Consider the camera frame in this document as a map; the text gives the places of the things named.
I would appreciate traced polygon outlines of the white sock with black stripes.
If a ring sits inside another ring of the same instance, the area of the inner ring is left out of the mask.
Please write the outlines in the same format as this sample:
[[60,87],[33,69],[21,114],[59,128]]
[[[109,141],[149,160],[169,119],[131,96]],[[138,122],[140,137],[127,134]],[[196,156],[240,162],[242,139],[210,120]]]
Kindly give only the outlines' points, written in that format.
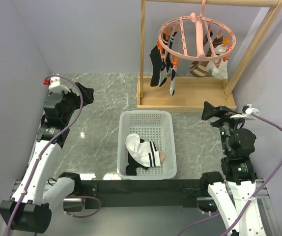
[[159,150],[156,148],[153,141],[140,143],[138,153],[132,155],[132,157],[144,167],[161,166]]

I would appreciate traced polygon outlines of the pink round clip hanger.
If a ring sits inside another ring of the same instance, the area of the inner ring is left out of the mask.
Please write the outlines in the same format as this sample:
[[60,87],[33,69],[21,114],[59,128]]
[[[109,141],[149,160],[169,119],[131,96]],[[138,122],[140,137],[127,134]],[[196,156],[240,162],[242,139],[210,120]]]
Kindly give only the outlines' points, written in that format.
[[[201,3],[200,14],[196,15],[194,12],[189,16],[181,16],[172,19],[164,23],[159,29],[157,48],[159,50],[161,59],[163,62],[167,61],[168,54],[172,56],[172,62],[174,65],[178,65],[179,59],[186,59],[190,61],[214,61],[215,66],[218,68],[222,61],[227,61],[230,53],[236,46],[236,36],[233,31],[223,23],[216,21],[211,18],[204,17],[204,8],[206,1],[203,0]],[[196,56],[191,56],[188,54],[188,48],[186,45],[186,36],[184,30],[184,21],[190,21],[195,25],[196,29]],[[181,42],[183,53],[179,53],[171,49],[169,46],[165,45],[164,39],[169,39],[169,26],[174,24],[173,30],[180,29]],[[217,25],[219,27],[217,38],[222,37],[224,47],[223,53],[217,53],[213,45],[211,38],[212,25]]]

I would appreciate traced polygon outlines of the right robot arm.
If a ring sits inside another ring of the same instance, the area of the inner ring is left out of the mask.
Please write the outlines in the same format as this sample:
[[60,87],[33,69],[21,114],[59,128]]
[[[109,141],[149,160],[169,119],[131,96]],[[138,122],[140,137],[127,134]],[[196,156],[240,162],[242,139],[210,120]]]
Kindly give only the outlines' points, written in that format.
[[256,135],[244,128],[246,119],[259,115],[259,109],[248,104],[238,113],[227,106],[203,105],[202,120],[217,117],[211,126],[218,128],[224,158],[218,172],[202,174],[199,184],[201,194],[211,196],[228,230],[228,236],[264,236],[257,199],[257,176],[250,160],[255,151]]

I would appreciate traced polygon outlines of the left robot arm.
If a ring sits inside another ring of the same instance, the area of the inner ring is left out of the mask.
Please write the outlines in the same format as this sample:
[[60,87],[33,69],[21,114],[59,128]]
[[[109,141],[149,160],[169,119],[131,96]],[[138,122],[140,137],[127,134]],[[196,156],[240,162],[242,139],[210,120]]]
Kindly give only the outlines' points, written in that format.
[[51,88],[45,99],[31,162],[11,199],[0,204],[7,235],[11,230],[44,233],[49,227],[52,212],[66,197],[84,194],[80,175],[69,172],[62,173],[53,186],[45,190],[51,169],[73,124],[73,113],[94,101],[92,88],[86,88],[79,82],[75,85],[79,94],[62,86]]

